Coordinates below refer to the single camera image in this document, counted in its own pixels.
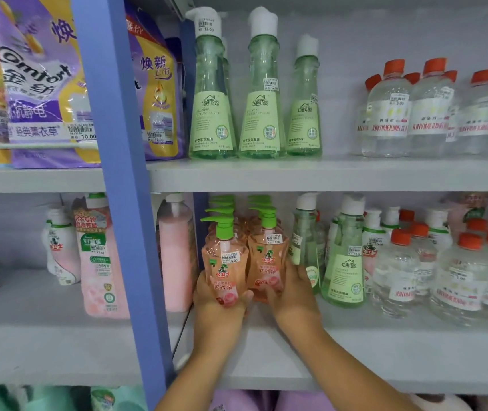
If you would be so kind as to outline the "pink pump bottle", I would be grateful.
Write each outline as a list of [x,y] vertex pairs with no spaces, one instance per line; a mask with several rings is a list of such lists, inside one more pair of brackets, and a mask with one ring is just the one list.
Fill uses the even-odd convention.
[[182,193],[165,197],[157,224],[165,308],[183,313],[192,305],[199,270],[193,212]]

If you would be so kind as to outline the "orange detergent bottle green pump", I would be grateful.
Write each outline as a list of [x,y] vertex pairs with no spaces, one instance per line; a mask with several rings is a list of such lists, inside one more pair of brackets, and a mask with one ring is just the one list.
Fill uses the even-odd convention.
[[233,216],[207,216],[201,221],[215,224],[214,236],[207,238],[201,249],[206,282],[219,304],[233,306],[247,290],[249,250],[234,235]]
[[248,222],[250,268],[247,287],[253,292],[255,301],[267,304],[265,288],[270,287],[278,293],[284,288],[289,238],[278,223],[274,206],[253,201],[249,208],[258,215]]

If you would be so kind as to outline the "row of orange pump bottles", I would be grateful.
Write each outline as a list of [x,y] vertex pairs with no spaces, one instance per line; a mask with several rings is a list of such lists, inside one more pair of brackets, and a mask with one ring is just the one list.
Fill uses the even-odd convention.
[[[247,202],[253,207],[264,207],[272,204],[272,198],[268,194],[248,195]],[[258,210],[251,209],[254,213],[248,217],[241,215],[236,210],[236,196],[234,194],[224,194],[214,196],[208,200],[209,207],[206,209],[208,214],[227,215],[232,214],[234,217],[234,236],[242,244],[247,246],[250,234],[258,233],[261,227],[262,213]],[[209,243],[216,238],[216,222],[210,221],[208,234],[205,243]]]

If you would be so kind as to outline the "white soft pack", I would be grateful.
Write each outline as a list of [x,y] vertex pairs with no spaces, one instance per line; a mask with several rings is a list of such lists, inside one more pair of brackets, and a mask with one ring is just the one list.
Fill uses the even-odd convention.
[[408,397],[422,411],[473,411],[455,394],[408,394]]

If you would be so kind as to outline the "person's left forearm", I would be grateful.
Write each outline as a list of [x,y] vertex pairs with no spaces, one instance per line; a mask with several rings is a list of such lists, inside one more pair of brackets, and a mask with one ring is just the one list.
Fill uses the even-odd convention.
[[154,411],[208,411],[240,331],[195,333],[193,351]]

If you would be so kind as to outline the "person's left hand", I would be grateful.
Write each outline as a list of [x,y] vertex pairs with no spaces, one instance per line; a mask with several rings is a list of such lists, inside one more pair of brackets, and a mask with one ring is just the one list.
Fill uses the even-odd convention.
[[194,291],[193,348],[200,352],[230,353],[240,339],[246,313],[230,313],[230,306],[219,304],[208,279],[201,272]]

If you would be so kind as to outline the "purple soft pack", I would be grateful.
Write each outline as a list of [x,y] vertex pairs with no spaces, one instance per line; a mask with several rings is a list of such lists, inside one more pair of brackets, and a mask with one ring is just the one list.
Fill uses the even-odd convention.
[[306,391],[217,390],[208,411],[336,411],[325,394]]

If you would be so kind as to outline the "clear shelf guard rail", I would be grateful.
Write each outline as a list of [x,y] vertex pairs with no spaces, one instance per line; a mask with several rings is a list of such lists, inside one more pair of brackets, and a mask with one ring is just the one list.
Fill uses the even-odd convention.
[[97,141],[0,143],[0,150],[80,149],[97,151]]

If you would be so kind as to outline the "person's right forearm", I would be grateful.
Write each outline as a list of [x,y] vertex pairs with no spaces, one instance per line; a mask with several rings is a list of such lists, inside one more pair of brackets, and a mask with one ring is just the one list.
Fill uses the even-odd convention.
[[340,346],[321,322],[291,318],[277,324],[336,411],[421,411]]

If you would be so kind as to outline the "green detergent bottle white cap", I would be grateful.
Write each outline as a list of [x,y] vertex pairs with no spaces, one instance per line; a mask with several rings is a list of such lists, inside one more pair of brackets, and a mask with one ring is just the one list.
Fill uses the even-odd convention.
[[319,43],[317,38],[303,34],[296,47],[287,134],[287,154],[293,157],[322,155],[320,106],[317,96]]
[[286,156],[286,133],[280,98],[277,57],[278,17],[259,6],[250,26],[250,88],[240,131],[239,158],[278,159]]
[[321,285],[322,298],[331,305],[346,309],[364,303],[364,273],[362,266],[362,235],[365,196],[343,194],[336,217],[337,231],[330,239],[327,269]]
[[226,41],[226,38],[224,38],[223,36],[221,37],[221,41],[222,41],[222,45],[224,47],[222,65],[223,65],[223,73],[224,73],[224,78],[225,78],[225,88],[226,88],[227,100],[228,100],[228,105],[229,105],[229,115],[230,115],[231,121],[234,125],[234,115],[233,115],[233,108],[232,108],[231,88],[230,88],[230,79],[229,79],[230,65],[229,65],[229,61],[228,61],[227,41]]
[[234,123],[225,86],[222,23],[211,7],[185,14],[194,23],[196,76],[188,156],[192,159],[232,159],[238,155]]
[[313,293],[321,291],[323,254],[317,231],[317,197],[320,192],[305,192],[297,197],[289,256],[296,266],[305,268]]

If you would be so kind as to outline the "grey shelf board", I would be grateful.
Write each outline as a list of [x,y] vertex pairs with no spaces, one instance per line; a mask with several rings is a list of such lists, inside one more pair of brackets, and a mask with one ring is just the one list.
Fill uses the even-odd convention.
[[488,192],[488,157],[179,159],[147,163],[152,192]]
[[[419,394],[488,395],[488,320],[455,325],[416,306],[393,318],[372,304],[345,309],[316,296],[329,335],[394,388]],[[220,389],[318,391],[276,328],[267,304],[253,303]]]
[[138,385],[129,320],[86,314],[79,285],[42,269],[0,269],[0,384]]
[[105,192],[100,168],[14,169],[0,167],[0,193]]

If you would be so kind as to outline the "pink detergent bottle green label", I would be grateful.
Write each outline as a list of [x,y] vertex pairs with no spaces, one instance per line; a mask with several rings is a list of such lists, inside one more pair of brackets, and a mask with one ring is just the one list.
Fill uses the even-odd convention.
[[85,193],[72,204],[85,311],[96,318],[130,319],[107,194]]

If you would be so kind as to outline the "green labelled soft pack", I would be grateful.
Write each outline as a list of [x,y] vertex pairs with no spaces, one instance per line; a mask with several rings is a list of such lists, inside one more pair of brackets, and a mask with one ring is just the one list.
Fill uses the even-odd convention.
[[90,387],[92,411],[148,411],[142,385]]

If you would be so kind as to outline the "purple softener pouch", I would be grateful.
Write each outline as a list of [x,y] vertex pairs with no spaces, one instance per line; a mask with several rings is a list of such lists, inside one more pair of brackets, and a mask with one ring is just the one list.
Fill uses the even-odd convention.
[[185,156],[179,64],[152,17],[124,0],[146,160]]
[[[71,0],[0,0],[9,143],[97,141]],[[11,150],[16,169],[99,168],[98,150]]]

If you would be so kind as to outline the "person's right hand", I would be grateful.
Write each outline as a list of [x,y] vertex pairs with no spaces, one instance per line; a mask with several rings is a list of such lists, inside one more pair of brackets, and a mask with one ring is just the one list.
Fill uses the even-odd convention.
[[307,338],[322,329],[321,313],[306,271],[286,259],[286,305],[272,309],[276,324],[292,342]]

